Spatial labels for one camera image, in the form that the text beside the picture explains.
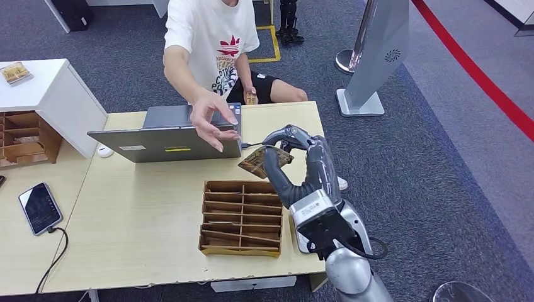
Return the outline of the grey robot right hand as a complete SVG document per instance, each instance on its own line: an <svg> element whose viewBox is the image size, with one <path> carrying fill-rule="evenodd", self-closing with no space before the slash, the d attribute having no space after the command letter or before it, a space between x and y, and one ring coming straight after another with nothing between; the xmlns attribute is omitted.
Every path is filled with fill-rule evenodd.
<svg viewBox="0 0 534 302"><path fill-rule="evenodd" d="M282 149L288 153L294 148L306 151L306 176L301 185L294 185L281 170L274 148L278 142L282 143ZM263 164L265 173L285 208L319 189L325 190L338 210L343 207L331 149L324 137L311 136L298 126L287 125L270 133L261 144L266 146Z"/></svg>

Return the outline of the person's right hand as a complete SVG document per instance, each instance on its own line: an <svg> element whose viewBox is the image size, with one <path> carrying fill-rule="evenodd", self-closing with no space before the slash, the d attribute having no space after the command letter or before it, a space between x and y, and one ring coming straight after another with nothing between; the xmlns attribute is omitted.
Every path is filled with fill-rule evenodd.
<svg viewBox="0 0 534 302"><path fill-rule="evenodd" d="M211 145L215 150L222 153L224 146L222 140L238 140L240 135L236 130L220 130L213 123L213 116L218 113L232 126L238 124L238 120L229 108L227 102L218 94L200 89L190 102L192 106L190 119L200 138Z"/></svg>

